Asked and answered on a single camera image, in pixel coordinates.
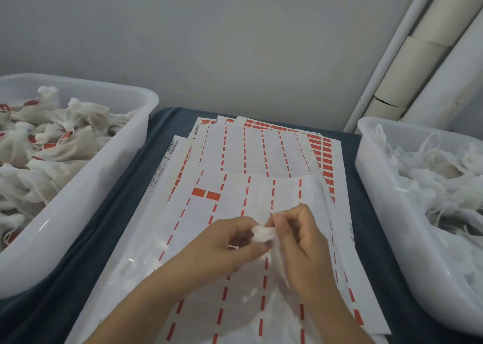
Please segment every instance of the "white plastic bin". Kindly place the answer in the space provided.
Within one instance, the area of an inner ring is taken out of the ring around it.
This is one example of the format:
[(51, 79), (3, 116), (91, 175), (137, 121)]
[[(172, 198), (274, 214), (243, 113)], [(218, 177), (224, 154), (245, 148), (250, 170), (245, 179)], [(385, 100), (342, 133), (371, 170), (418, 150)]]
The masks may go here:
[(140, 110), (0, 253), (0, 298), (34, 286), (55, 268), (146, 141), (149, 114), (159, 103), (145, 88), (44, 74), (0, 77), (0, 103), (37, 97), (42, 85), (56, 86), (65, 107), (76, 97), (114, 113)]
[(483, 142), (461, 134), (363, 117), (357, 123), (362, 140), (355, 167), (364, 184), (379, 223), (391, 245), (408, 286), (421, 307), (443, 325), (483, 336), (483, 299), (467, 284), (443, 245), (433, 237), (424, 213), (402, 188), (372, 129), (381, 124), (392, 147), (417, 151), (431, 133), (441, 135), (441, 147), (456, 152), (468, 142), (483, 151)]

